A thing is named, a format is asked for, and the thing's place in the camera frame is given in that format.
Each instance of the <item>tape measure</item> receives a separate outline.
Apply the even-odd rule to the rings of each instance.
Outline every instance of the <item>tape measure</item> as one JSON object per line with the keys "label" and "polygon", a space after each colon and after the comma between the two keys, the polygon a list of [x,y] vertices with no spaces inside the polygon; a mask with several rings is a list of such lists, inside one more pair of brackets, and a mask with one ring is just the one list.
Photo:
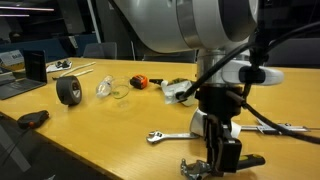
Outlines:
{"label": "tape measure", "polygon": [[82,99],[81,86],[76,76],[57,79],[56,91],[62,104],[77,105]]}
{"label": "tape measure", "polygon": [[137,89],[144,89],[148,85],[148,78],[144,75],[138,74],[130,79],[130,84]]}

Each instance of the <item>chrome wrench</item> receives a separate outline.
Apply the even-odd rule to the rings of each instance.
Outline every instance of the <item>chrome wrench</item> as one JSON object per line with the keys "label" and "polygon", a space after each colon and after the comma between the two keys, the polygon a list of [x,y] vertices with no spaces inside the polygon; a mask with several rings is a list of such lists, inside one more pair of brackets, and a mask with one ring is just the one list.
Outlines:
{"label": "chrome wrench", "polygon": [[149,143],[155,144],[165,139],[196,139],[199,137],[194,133],[164,134],[160,131],[152,131],[146,139]]}

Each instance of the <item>wooden table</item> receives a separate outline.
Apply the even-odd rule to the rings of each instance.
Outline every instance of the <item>wooden table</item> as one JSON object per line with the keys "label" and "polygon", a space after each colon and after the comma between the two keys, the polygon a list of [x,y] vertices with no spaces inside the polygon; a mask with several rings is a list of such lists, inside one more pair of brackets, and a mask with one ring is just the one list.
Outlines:
{"label": "wooden table", "polygon": [[[77,58],[71,61],[73,67],[97,62],[76,71],[94,69],[92,73],[78,77],[83,90],[79,105],[68,107],[60,103],[52,77],[62,72],[55,72],[48,74],[46,86],[0,101],[1,111],[18,119],[30,112],[48,110],[50,119],[37,131],[114,179],[185,179],[180,174],[182,158],[188,164],[206,159],[203,139],[164,141],[156,145],[146,142],[146,136],[154,130],[188,132],[196,105],[166,105],[162,91],[155,84],[149,84],[144,90],[132,88],[123,100],[95,96],[95,87],[106,75],[132,77],[144,74],[149,78],[194,80],[196,65]],[[282,70],[285,72],[284,83],[254,87],[248,102],[277,123],[320,127],[320,70]],[[256,122],[246,110],[242,110],[233,121],[241,125]],[[320,136],[319,131],[308,134]],[[226,174],[224,179],[320,177],[318,145],[256,132],[242,132],[239,139],[243,144],[242,154],[260,154],[267,163],[236,174]]]}

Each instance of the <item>duct tape roll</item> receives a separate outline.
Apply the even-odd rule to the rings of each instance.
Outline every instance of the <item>duct tape roll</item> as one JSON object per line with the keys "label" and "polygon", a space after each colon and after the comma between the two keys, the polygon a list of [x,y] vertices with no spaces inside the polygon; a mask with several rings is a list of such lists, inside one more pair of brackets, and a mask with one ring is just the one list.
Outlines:
{"label": "duct tape roll", "polygon": [[76,76],[57,79],[56,91],[61,103],[65,105],[77,105],[82,99],[80,82]]}

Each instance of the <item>chair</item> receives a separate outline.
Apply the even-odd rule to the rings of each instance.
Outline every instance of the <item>chair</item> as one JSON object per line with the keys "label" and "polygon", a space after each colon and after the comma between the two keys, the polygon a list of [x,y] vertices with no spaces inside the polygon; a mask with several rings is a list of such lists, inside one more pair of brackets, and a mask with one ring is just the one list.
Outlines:
{"label": "chair", "polygon": [[84,58],[117,59],[117,43],[105,42],[87,44],[83,53]]}
{"label": "chair", "polygon": [[176,63],[195,63],[197,51],[185,51],[178,53],[163,54],[160,56],[144,56],[144,61],[159,61],[159,62],[176,62]]}

